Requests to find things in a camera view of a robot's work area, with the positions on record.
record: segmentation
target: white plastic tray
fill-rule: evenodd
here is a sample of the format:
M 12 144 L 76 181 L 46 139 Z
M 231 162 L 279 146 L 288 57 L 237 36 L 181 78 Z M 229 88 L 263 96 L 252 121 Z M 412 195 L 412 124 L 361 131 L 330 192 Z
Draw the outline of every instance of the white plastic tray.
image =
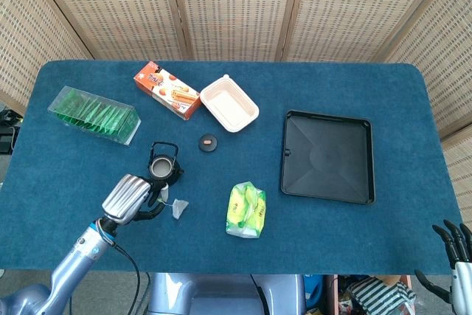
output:
M 249 96 L 225 74 L 200 93 L 201 102 L 229 132 L 238 132 L 259 116 L 259 108 Z

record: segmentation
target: floor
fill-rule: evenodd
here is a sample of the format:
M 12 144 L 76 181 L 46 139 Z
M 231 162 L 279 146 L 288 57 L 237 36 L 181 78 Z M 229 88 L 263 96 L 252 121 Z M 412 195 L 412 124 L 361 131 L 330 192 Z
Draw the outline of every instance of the floor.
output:
M 4 180 L 9 156 L 0 156 L 0 181 Z M 142 285 L 135 314 L 143 314 L 148 302 L 148 277 L 141 274 Z M 449 288 L 450 276 L 433 276 L 431 281 Z M 415 303 L 417 315 L 452 314 L 450 305 L 445 304 L 427 292 L 413 277 L 413 289 L 417 294 Z M 0 278 L 0 297 L 32 283 L 43 283 L 50 286 L 50 271 L 6 270 Z M 74 315 L 118 315 L 126 314 L 136 289 L 136 274 L 132 272 L 91 271 L 74 292 L 72 310 Z

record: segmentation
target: black tray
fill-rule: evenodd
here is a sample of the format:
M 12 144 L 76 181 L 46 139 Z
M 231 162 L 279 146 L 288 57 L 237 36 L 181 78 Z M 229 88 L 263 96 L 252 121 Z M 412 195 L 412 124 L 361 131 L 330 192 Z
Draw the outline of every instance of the black tray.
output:
M 369 121 L 289 111 L 284 132 L 280 178 L 284 193 L 374 202 Z

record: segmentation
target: blue felt tablecloth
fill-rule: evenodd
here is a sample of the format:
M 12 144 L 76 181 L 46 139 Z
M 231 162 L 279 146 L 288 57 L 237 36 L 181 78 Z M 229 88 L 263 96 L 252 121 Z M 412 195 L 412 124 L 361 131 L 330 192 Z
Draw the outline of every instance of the blue felt tablecloth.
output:
M 64 60 L 39 72 L 0 194 L 0 268 L 52 269 L 126 173 L 145 175 L 150 145 L 176 143 L 185 174 L 170 190 L 190 205 L 119 229 L 145 271 L 427 274 L 448 271 L 431 224 L 459 210 L 421 74 L 408 64 L 171 62 L 160 64 L 196 90 L 228 73 L 258 104 L 259 117 L 226 132 L 202 106 L 183 121 L 140 91 L 144 61 Z M 47 107 L 64 85 L 134 105 L 142 119 L 126 147 L 66 127 Z M 284 195 L 280 160 L 285 113 L 312 111 L 372 123 L 377 201 L 355 205 Z M 213 153 L 198 138 L 218 138 Z M 225 233 L 233 185 L 266 191 L 260 239 Z M 116 252 L 96 269 L 130 269 Z

